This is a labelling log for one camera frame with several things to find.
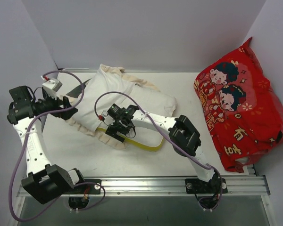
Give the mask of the white pillowcase with cream ruffle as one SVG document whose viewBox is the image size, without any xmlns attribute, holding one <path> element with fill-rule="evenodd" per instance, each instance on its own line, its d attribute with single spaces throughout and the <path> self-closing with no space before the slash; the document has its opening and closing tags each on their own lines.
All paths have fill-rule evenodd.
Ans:
<svg viewBox="0 0 283 226">
<path fill-rule="evenodd" d="M 62 109 L 52 107 L 51 114 L 68 115 L 67 122 L 80 132 L 96 137 L 116 149 L 124 149 L 129 142 L 139 148 L 155 152 L 163 142 L 162 136 L 146 129 L 139 131 L 137 138 L 126 138 L 122 143 L 105 134 L 104 123 L 98 116 L 113 104 L 129 103 L 132 97 L 138 103 L 150 105 L 150 97 L 159 96 L 160 90 L 151 82 L 125 73 L 122 67 L 100 65 L 96 74 L 87 83 L 79 84 L 79 96 L 70 97 L 70 106 Z"/>
</svg>

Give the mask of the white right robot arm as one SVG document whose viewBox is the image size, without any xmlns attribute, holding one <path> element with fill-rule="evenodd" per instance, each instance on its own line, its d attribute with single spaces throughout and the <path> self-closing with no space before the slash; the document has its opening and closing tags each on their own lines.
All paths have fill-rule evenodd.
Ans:
<svg viewBox="0 0 283 226">
<path fill-rule="evenodd" d="M 100 119 L 108 125 L 105 133 L 120 142 L 124 142 L 123 136 L 131 131 L 136 135 L 137 128 L 157 131 L 176 153 L 190 160 L 202 191 L 210 193 L 216 188 L 218 173 L 202 150 L 200 133 L 186 116 L 166 117 L 146 112 L 135 105 L 121 108 L 113 104 Z"/>
</svg>

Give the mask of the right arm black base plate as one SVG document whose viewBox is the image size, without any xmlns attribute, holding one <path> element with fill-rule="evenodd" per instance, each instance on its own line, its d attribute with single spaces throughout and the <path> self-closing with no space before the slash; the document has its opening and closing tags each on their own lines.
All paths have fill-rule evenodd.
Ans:
<svg viewBox="0 0 283 226">
<path fill-rule="evenodd" d="M 222 186 L 222 193 L 228 193 L 226 180 L 218 178 L 215 182 L 204 182 L 197 178 L 185 179 L 185 189 L 187 194 L 220 194 Z"/>
</svg>

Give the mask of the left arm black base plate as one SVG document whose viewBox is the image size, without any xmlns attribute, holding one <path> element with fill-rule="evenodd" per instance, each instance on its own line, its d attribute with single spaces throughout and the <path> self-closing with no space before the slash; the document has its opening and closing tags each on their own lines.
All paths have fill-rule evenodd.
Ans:
<svg viewBox="0 0 283 226">
<path fill-rule="evenodd" d="M 66 191 L 64 194 L 100 194 L 102 191 L 101 184 L 101 179 L 86 179 L 85 182 L 75 184 L 73 189 Z"/>
</svg>

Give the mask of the white pillow with yellow band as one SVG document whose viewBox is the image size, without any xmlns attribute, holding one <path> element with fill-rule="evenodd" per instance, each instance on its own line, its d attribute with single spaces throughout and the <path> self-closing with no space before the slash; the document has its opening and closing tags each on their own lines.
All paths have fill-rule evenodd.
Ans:
<svg viewBox="0 0 283 226">
<path fill-rule="evenodd" d="M 134 99 L 144 111 L 155 113 L 162 116 L 172 116 L 176 109 L 176 99 L 161 92 L 151 89 L 144 89 L 135 87 L 132 89 L 129 96 Z M 120 107 L 127 108 L 129 105 L 134 105 L 134 102 L 128 97 L 111 93 L 103 96 L 97 103 L 97 113 L 101 114 L 104 110 L 113 104 L 117 104 Z M 103 122 L 96 118 L 96 114 L 92 113 L 93 123 L 89 128 L 93 132 L 101 132 L 99 140 L 106 145 L 115 149 L 126 149 L 128 144 L 132 144 L 138 148 L 142 148 L 146 151 L 155 152 L 158 151 L 163 144 L 163 137 L 155 130 L 136 128 L 136 135 L 133 131 L 130 131 L 129 138 L 125 138 L 125 141 L 120 141 L 106 135 L 104 132 L 108 128 Z"/>
</svg>

